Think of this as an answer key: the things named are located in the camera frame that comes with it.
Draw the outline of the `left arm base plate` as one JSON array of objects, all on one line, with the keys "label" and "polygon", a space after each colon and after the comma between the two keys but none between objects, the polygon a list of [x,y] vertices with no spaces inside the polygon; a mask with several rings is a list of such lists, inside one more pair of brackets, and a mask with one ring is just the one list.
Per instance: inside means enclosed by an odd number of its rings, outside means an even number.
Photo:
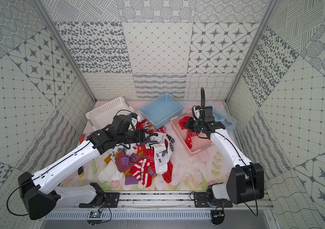
[{"label": "left arm base plate", "polygon": [[104,194],[98,193],[91,203],[80,203],[79,208],[98,208],[98,207],[109,207],[116,208],[118,206],[120,193],[118,192],[107,192]]}]

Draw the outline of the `red white striped sock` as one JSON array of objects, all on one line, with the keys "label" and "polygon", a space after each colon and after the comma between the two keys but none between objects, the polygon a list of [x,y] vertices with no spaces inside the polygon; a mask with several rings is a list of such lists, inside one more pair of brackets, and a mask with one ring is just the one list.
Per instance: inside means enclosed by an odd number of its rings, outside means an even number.
[{"label": "red white striped sock", "polygon": [[143,159],[137,162],[130,170],[130,174],[146,188],[152,184],[152,175],[149,173],[149,167],[150,163],[147,159]]}]

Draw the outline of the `red snowflake sock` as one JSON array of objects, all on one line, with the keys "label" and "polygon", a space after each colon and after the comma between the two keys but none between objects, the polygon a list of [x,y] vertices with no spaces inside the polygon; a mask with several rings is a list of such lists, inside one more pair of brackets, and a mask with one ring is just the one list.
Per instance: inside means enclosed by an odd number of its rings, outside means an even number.
[{"label": "red snowflake sock", "polygon": [[179,126],[181,128],[181,130],[186,130],[187,133],[186,133],[186,139],[185,139],[185,144],[187,145],[187,147],[189,149],[191,149],[193,147],[193,144],[192,144],[192,137],[194,136],[197,136],[197,134],[195,132],[192,132],[188,129],[186,129],[184,127],[184,124],[189,120],[189,116],[184,116],[180,121],[179,121]]}]

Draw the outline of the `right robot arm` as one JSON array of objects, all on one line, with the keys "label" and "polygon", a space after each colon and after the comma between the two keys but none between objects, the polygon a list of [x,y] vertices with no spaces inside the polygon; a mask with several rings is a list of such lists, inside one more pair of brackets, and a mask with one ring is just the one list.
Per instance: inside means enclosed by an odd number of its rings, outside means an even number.
[{"label": "right robot arm", "polygon": [[197,135],[206,135],[206,139],[212,141],[231,166],[226,184],[214,184],[208,188],[212,200],[228,199],[233,204],[241,204],[263,199],[263,167],[259,163],[253,163],[241,152],[230,138],[224,124],[215,120],[211,106],[194,106],[192,115],[183,124],[184,128]]}]

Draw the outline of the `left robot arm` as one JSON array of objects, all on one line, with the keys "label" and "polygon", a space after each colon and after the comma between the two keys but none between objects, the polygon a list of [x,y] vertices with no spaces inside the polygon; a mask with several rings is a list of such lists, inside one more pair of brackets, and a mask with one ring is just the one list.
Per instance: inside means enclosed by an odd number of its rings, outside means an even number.
[{"label": "left robot arm", "polygon": [[136,129],[132,116],[114,116],[111,124],[92,132],[79,146],[53,164],[34,174],[25,172],[20,175],[19,192],[27,210],[26,215],[31,220],[37,220],[60,207],[92,208],[105,205],[106,194],[98,183],[71,188],[62,188],[59,184],[84,164],[116,146],[148,143],[151,133]]}]

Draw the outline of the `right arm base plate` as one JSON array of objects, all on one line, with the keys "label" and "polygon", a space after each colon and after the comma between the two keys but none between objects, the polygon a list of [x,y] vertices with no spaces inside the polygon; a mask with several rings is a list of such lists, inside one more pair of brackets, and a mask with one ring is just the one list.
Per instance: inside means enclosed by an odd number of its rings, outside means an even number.
[{"label": "right arm base plate", "polygon": [[194,202],[196,208],[222,207],[232,208],[233,204],[228,199],[217,199],[210,192],[195,192],[189,194],[189,198]]}]

